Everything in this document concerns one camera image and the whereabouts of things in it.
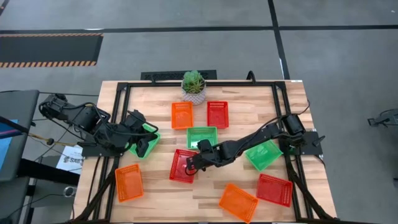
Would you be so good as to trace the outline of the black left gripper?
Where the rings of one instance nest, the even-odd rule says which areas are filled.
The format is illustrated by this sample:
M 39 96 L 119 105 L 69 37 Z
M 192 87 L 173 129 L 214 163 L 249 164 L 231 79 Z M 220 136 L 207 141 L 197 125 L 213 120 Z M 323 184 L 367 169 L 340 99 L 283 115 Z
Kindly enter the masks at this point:
M 128 111 L 128 115 L 124 125 L 129 128 L 132 136 L 130 137 L 129 144 L 136 143 L 136 154 L 138 157 L 144 157 L 149 147 L 148 141 L 156 140 L 159 137 L 158 127 L 146 121 L 146 118 L 138 110 Z M 147 132 L 142 125 L 148 124 L 155 130 Z

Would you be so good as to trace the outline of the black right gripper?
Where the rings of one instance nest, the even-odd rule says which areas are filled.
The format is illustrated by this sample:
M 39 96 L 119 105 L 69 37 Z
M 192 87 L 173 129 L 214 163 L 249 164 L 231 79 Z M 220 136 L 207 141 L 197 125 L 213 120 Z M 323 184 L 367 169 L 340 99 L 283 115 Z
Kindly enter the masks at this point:
M 209 166 L 221 167 L 226 165 L 224 157 L 224 145 L 222 142 L 212 146 L 207 139 L 201 140 L 197 144 L 200 153 L 192 157 L 186 158 L 186 174 L 195 175 L 199 170 L 205 169 Z

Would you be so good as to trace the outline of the green plastic mesh basket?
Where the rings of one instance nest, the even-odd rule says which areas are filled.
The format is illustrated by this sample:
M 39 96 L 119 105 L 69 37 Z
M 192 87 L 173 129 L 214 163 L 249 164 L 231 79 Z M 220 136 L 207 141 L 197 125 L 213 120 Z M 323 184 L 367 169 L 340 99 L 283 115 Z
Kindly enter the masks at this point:
M 152 131 L 155 130 L 152 126 L 149 126 L 148 124 L 143 124 L 142 127 L 143 127 L 147 132 L 152 132 Z M 142 157 L 139 157 L 140 159 L 145 159 L 145 158 L 152 152 L 152 150 L 156 147 L 157 143 L 159 142 L 160 137 L 161 137 L 160 133 L 159 133 L 159 132 L 156 132 L 156 133 L 154 133 L 154 134 L 156 135 L 156 137 L 155 137 L 155 138 L 151 138 L 151 139 L 148 141 L 148 143 L 149 143 L 148 148 L 147 148 L 146 152 L 144 153 L 144 155 L 143 155 Z M 137 155 L 137 152 L 136 152 L 136 144 L 133 144 L 133 145 L 129 148 L 129 152 L 130 152 L 131 154 Z
M 218 143 L 218 132 L 214 126 L 194 127 L 187 129 L 187 148 L 198 149 L 197 144 L 201 140 L 209 140 L 212 146 Z
M 259 172 L 270 166 L 282 154 L 273 140 L 261 143 L 245 152 L 246 158 Z

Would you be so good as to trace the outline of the red plastic mesh basket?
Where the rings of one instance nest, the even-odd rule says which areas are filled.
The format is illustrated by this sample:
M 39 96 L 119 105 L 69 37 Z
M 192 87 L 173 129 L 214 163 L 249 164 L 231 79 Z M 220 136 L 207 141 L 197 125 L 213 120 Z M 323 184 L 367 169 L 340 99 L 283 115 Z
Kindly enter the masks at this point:
M 170 169 L 169 179 L 172 181 L 192 184 L 194 181 L 195 171 L 188 170 L 189 175 L 187 175 L 186 167 L 187 158 L 192 157 L 195 154 L 197 154 L 195 151 L 176 149 Z
M 293 183 L 267 174 L 260 174 L 257 181 L 256 197 L 283 207 L 292 203 Z
M 214 126 L 220 129 L 229 127 L 227 101 L 207 102 L 207 126 Z

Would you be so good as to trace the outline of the orange plastic mesh basket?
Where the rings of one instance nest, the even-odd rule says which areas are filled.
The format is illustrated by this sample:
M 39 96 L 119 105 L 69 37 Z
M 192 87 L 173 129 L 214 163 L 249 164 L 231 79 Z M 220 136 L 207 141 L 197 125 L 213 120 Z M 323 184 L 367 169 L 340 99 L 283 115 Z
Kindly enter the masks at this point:
M 172 103 L 172 129 L 187 129 L 193 127 L 193 103 Z
M 250 223 L 258 202 L 256 197 L 234 184 L 228 184 L 219 201 L 219 206 L 244 223 Z
M 134 200 L 144 195 L 141 170 L 138 164 L 115 170 L 116 188 L 120 203 Z

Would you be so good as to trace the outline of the black perforated strip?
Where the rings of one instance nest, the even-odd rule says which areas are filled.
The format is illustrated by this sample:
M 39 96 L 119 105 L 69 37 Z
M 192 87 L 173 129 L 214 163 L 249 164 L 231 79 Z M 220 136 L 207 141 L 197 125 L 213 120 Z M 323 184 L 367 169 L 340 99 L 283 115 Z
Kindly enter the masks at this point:
M 182 80 L 186 70 L 182 71 L 162 71 L 162 72 L 142 72 L 141 80 Z M 199 70 L 205 80 L 217 80 L 216 70 Z

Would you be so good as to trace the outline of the succulent in white pot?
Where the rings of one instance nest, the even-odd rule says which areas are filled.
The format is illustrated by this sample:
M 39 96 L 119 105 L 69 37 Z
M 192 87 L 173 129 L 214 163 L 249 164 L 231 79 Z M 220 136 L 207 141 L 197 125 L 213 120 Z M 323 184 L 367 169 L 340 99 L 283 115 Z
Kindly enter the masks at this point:
M 206 81 L 197 70 L 187 71 L 182 80 L 183 101 L 190 101 L 193 105 L 199 105 L 205 100 Z

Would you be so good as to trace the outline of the white printed paper sheet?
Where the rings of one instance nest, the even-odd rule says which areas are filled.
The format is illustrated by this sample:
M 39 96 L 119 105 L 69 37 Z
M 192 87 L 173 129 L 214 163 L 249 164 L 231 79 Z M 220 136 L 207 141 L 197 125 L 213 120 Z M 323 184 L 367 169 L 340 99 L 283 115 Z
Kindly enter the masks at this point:
M 80 175 L 84 161 L 82 150 L 80 146 L 65 146 L 56 168 Z

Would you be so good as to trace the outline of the black hazard-striped floor mat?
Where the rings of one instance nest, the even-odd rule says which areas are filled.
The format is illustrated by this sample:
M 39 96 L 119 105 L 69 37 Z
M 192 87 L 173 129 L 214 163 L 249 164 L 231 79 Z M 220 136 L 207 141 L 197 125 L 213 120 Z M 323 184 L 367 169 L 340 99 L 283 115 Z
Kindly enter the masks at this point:
M 0 68 L 91 67 L 103 34 L 1 34 Z

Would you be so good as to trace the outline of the black tripod stand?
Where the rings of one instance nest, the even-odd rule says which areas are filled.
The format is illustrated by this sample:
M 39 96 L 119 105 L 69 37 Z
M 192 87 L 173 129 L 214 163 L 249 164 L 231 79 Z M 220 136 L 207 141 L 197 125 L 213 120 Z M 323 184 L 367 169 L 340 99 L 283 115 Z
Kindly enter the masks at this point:
M 398 126 L 398 109 L 389 109 L 382 111 L 377 118 L 369 118 L 368 124 L 372 127 L 383 125 Z

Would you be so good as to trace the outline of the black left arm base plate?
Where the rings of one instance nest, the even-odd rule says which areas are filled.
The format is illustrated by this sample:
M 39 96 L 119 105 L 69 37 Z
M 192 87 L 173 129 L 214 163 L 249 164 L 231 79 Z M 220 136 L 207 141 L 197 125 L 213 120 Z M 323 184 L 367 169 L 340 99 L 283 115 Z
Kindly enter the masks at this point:
M 83 157 L 114 157 L 126 151 L 125 144 L 108 140 L 99 140 L 88 136 L 84 141 L 77 142 L 83 148 Z

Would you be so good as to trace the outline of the black metal table frame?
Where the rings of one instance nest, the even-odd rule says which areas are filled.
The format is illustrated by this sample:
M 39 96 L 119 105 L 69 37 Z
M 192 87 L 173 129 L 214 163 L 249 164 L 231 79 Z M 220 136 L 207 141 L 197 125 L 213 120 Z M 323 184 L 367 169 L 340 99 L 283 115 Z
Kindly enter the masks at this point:
M 138 164 L 144 195 L 128 202 L 104 196 L 98 218 L 112 223 L 236 222 L 238 218 L 218 205 L 225 187 L 235 184 L 249 194 L 256 193 L 258 171 L 245 157 L 220 168 L 211 167 L 195 175 L 191 184 L 169 178 L 174 153 L 187 146 L 186 132 L 172 128 L 172 103 L 182 99 L 178 81 L 151 84 L 148 81 L 104 81 L 98 107 L 117 119 L 126 110 L 139 110 L 160 131 L 160 141 L 145 159 L 130 152 L 119 160 L 121 167 Z M 307 96 L 301 81 L 213 80 L 206 87 L 206 99 L 226 101 L 229 126 L 218 131 L 219 141 L 239 139 L 262 124 L 284 114 L 299 113 L 304 126 L 313 129 Z

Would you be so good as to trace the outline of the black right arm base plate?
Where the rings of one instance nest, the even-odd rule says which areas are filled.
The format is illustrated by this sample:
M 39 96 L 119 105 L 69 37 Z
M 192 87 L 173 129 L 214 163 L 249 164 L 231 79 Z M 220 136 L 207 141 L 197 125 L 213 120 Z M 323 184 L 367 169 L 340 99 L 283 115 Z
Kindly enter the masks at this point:
M 323 154 L 321 143 L 320 146 L 314 147 L 312 142 L 318 139 L 319 136 L 316 131 L 309 131 L 295 138 L 282 138 L 279 139 L 279 147 L 282 152 L 287 151 L 289 155 L 316 155 Z

